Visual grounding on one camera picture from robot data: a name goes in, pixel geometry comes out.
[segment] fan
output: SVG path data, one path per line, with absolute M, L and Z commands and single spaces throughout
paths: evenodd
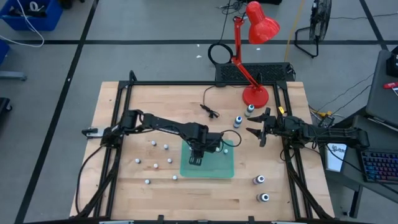
M 315 58 L 319 54 L 319 42 L 323 41 L 328 30 L 331 12 L 331 0 L 314 0 L 312 4 L 312 13 L 310 19 L 310 26 L 296 30 L 294 45 L 306 54 Z M 305 49 L 297 45 L 297 34 L 303 30 L 310 30 L 310 40 L 314 41 L 317 46 L 317 54 L 313 55 Z

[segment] fan stand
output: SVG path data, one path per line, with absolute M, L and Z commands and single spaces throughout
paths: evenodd
M 304 53 L 306 53 L 307 55 L 311 56 L 311 58 L 315 58 L 315 57 L 317 57 L 318 54 L 319 54 L 319 37 L 315 37 L 315 44 L 317 45 L 317 54 L 316 54 L 316 55 L 311 54 L 310 52 L 306 51 L 305 49 L 303 49 L 302 47 L 300 47 L 300 46 L 297 45 L 297 34 L 298 34 L 299 32 L 301 32 L 301 31 L 307 30 L 307 29 L 309 29 L 309 28 L 310 28 L 310 27 L 304 27 L 304 28 L 301 28 L 301 29 L 296 30 L 295 39 L 294 39 L 294 45 L 295 45 L 298 49 L 300 49 L 300 50 L 302 50 Z

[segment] blue container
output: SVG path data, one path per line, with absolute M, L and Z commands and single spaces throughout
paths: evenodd
M 0 65 L 2 64 L 2 61 L 7 55 L 8 50 L 10 49 L 10 46 L 6 44 L 4 41 L 0 40 Z
M 19 0 L 24 7 L 25 13 L 29 8 L 31 1 L 36 2 L 38 5 L 47 6 L 46 13 L 47 17 L 28 17 L 29 22 L 35 27 L 36 30 L 54 30 L 60 20 L 62 14 L 62 8 L 58 3 L 58 0 Z M 0 18 L 8 23 L 8 25 L 14 30 L 29 30 L 25 18 L 23 16 L 9 16 L 8 13 L 12 8 L 18 8 L 17 0 L 8 0 L 4 7 L 0 11 Z

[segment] small bottle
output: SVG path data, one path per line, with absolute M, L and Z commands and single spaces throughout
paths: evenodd
M 256 198 L 259 202 L 268 202 L 269 200 L 269 196 L 267 194 L 259 194 Z
M 242 117 L 241 116 L 237 116 L 236 119 L 235 119 L 235 122 L 234 122 L 234 128 L 240 127 L 241 123 L 242 123 Z
M 262 183 L 264 183 L 264 181 L 266 181 L 266 179 L 264 178 L 263 175 L 258 175 L 257 177 L 255 177 L 253 179 L 254 184 L 262 184 Z
M 246 111 L 244 112 L 245 117 L 250 117 L 251 113 L 254 111 L 254 105 L 249 105 Z

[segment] lamp shade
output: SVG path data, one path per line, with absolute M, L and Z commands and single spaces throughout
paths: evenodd
M 249 43 L 262 44 L 271 40 L 279 32 L 279 24 L 264 15 L 260 3 L 250 2 L 246 7 L 246 14 L 250 20 Z

